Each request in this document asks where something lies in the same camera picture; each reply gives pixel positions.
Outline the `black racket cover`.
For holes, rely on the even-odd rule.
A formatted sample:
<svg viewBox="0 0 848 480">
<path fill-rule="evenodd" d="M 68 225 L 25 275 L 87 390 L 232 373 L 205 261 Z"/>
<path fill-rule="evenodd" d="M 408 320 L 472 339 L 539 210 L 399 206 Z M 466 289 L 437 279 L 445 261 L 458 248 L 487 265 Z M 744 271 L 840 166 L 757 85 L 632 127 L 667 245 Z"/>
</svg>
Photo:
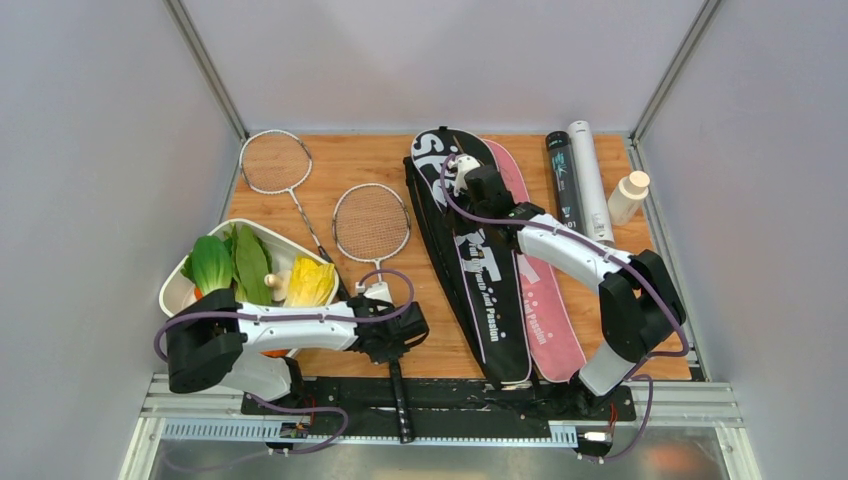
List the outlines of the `black racket cover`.
<svg viewBox="0 0 848 480">
<path fill-rule="evenodd" d="M 532 372 L 516 254 L 474 228 L 445 197 L 455 175 L 443 172 L 450 155 L 496 164 L 483 139 L 461 129 L 418 133 L 403 160 L 405 184 L 438 282 L 484 378 L 496 388 L 527 381 Z"/>
</svg>

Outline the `black shuttlecock tube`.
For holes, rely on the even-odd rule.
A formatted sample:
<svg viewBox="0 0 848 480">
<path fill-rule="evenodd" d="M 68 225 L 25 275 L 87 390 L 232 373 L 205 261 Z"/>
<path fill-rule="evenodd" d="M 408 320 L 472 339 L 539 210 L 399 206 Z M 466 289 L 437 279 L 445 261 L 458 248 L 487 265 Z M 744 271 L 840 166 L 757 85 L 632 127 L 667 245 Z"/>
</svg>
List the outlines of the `black shuttlecock tube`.
<svg viewBox="0 0 848 480">
<path fill-rule="evenodd" d="M 571 141 L 565 131 L 553 131 L 545 138 L 547 156 L 553 170 L 557 216 L 577 233 L 586 234 Z"/>
</svg>

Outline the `white shuttlecock tube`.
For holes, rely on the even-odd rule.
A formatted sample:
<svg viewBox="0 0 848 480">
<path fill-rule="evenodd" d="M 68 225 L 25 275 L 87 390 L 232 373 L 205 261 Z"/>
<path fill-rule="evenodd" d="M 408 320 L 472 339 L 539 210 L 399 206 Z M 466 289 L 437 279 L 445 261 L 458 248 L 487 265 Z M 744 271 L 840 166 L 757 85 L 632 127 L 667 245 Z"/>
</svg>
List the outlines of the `white shuttlecock tube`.
<svg viewBox="0 0 848 480">
<path fill-rule="evenodd" d="M 567 127 L 566 133 L 571 142 L 585 235 L 600 244 L 613 247 L 613 228 L 589 123 L 585 120 L 575 121 Z"/>
</svg>

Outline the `black silver racket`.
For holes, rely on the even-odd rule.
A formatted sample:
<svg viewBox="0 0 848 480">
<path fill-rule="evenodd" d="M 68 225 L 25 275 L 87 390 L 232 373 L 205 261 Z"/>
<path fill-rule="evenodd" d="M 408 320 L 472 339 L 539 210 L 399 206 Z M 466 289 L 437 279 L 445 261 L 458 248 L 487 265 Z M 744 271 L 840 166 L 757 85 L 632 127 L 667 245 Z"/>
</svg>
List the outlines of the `black silver racket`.
<svg viewBox="0 0 848 480">
<path fill-rule="evenodd" d="M 382 184 L 366 183 L 350 188 L 334 210 L 333 233 L 339 251 L 353 260 L 372 263 L 377 270 L 385 260 L 403 249 L 410 230 L 403 201 L 394 190 Z M 414 441 L 414 433 L 399 359 L 387 363 L 399 441 L 409 444 Z"/>
</svg>

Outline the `pink racket cover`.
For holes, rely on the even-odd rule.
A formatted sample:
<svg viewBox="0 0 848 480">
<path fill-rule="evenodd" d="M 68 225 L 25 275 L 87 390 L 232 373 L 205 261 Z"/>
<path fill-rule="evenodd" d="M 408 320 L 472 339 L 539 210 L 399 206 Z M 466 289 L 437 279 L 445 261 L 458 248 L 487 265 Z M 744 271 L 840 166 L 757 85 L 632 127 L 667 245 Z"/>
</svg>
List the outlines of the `pink racket cover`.
<svg viewBox="0 0 848 480">
<path fill-rule="evenodd" d="M 568 381 L 586 359 L 554 269 L 488 240 L 468 240 L 465 246 L 465 264 L 475 269 L 468 281 L 486 376 L 510 385 L 528 380 L 535 370 L 549 382 Z"/>
</svg>

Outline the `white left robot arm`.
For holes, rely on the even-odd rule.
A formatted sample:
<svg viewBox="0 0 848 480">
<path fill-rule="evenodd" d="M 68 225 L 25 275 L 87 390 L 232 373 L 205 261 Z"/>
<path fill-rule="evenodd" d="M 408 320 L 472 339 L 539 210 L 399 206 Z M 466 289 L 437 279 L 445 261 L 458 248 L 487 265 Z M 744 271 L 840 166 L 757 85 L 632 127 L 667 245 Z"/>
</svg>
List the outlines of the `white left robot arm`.
<svg viewBox="0 0 848 480">
<path fill-rule="evenodd" d="M 294 361 L 269 352 L 352 351 L 382 364 L 399 359 L 428 334 L 418 303 L 395 306 L 375 289 L 317 307 L 255 305 L 219 289 L 166 321 L 154 336 L 154 350 L 167 364 L 173 393 L 224 386 L 255 394 L 288 415 L 302 408 L 306 388 L 295 380 Z"/>
</svg>

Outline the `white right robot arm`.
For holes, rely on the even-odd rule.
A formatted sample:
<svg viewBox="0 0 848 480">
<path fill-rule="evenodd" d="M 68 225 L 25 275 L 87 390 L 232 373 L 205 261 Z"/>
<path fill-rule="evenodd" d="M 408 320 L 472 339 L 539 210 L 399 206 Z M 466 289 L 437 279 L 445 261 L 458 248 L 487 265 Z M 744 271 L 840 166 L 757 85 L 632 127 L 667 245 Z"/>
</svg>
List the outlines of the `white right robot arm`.
<svg viewBox="0 0 848 480">
<path fill-rule="evenodd" d="M 566 227 L 541 207 L 514 201 L 501 173 L 469 155 L 451 155 L 439 173 L 458 225 L 485 230 L 512 251 L 546 262 L 593 290 L 599 299 L 603 341 L 578 370 L 573 410 L 595 418 L 610 392 L 653 357 L 671 335 L 686 337 L 686 311 L 663 259 L 605 246 Z"/>
</svg>

